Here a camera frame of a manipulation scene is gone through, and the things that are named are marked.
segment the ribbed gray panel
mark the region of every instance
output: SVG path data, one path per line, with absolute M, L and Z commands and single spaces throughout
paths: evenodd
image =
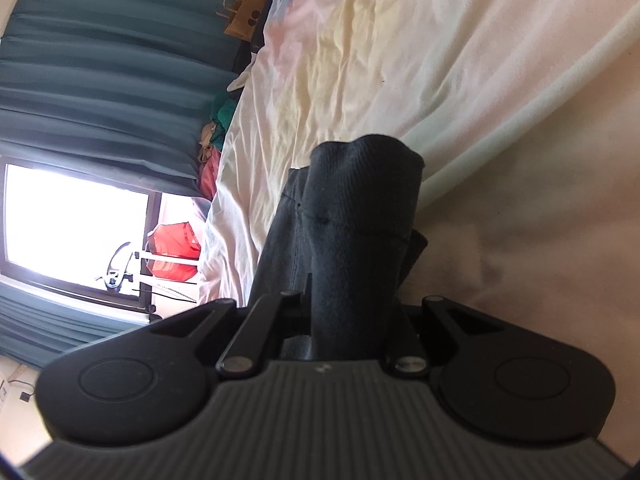
M 36 480 L 610 480 L 627 469 L 594 440 L 547 450 L 484 440 L 425 384 L 376 362 L 274 362 L 220 386 L 171 436 L 122 449 L 56 441 L 25 467 Z

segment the brown paper bag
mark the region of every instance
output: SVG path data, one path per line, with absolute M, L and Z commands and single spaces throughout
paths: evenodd
M 251 41 L 255 24 L 260 18 L 266 0 L 224 0 L 222 6 L 226 14 L 216 11 L 216 14 L 226 18 L 225 34 Z

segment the bed sheet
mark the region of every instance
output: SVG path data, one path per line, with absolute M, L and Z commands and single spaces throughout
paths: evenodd
M 200 301 L 248 298 L 287 170 L 325 140 L 423 156 L 401 290 L 612 370 L 602 433 L 640 458 L 640 0 L 274 0 L 226 137 Z

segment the window frame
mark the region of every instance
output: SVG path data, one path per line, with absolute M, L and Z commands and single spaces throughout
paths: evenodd
M 57 168 L 55 166 L 50 166 L 49 164 L 31 162 L 28 160 L 22 160 L 13 157 L 0 157 L 0 274 L 19 282 L 27 283 L 28 285 L 34 285 L 38 288 L 50 290 L 63 296 L 75 298 L 77 300 L 89 301 L 91 303 L 112 306 L 114 308 L 122 308 L 124 310 L 132 310 L 135 312 L 151 313 L 153 310 L 151 307 L 152 288 L 147 283 L 140 283 L 140 294 L 138 296 L 120 292 L 108 292 L 106 290 L 98 290 L 97 288 L 86 285 L 79 285 L 78 283 L 71 283 L 66 282 L 65 280 L 51 278 L 49 276 L 40 274 L 39 272 L 34 272 L 33 270 L 27 269 L 26 267 L 14 264 L 7 259 L 4 197 L 6 195 L 6 174 L 8 166 L 21 166 L 30 170 L 52 171 L 54 173 L 95 182 L 97 184 L 107 184 L 108 186 L 113 186 L 119 189 L 146 194 L 146 219 L 145 231 L 142 240 L 143 247 L 146 243 L 146 235 L 158 225 L 162 193 L 157 191 L 149 191 L 147 189 L 142 189 L 136 186 L 120 184 L 106 178 L 81 173 L 79 171 Z M 148 271 L 146 265 L 144 265 L 141 260 L 140 273 L 145 276 L 151 276 L 151 273 Z

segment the curtain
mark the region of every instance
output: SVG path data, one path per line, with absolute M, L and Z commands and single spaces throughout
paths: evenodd
M 198 142 L 240 41 L 222 0 L 18 0 L 0 43 L 0 154 L 197 196 Z
M 0 282 L 0 354 L 41 369 L 66 350 L 148 323 L 143 314 L 114 309 L 109 316 L 98 308 L 81 310 Z

